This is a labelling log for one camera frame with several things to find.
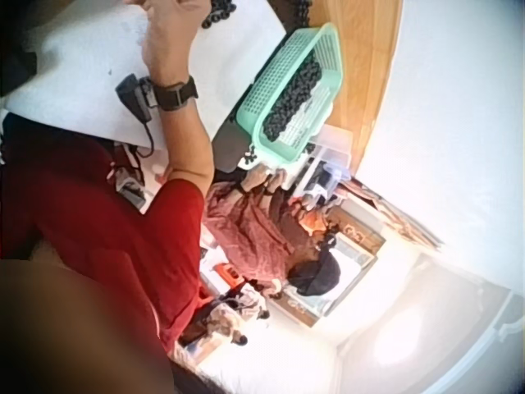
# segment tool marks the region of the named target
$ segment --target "watch strap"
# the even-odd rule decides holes
[[[180,82],[167,87],[153,84],[153,92],[155,93],[158,106],[164,111],[175,111],[184,107],[192,97],[199,98],[192,76],[189,77],[187,83]]]

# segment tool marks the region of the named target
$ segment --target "mint green basket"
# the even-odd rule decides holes
[[[263,121],[312,49],[321,65],[322,78],[286,130],[277,141],[271,142],[263,133]],[[256,80],[237,111],[237,122],[252,136],[255,149],[282,163],[292,163],[326,120],[342,81],[343,63],[336,27],[327,23],[321,28],[298,29]]]

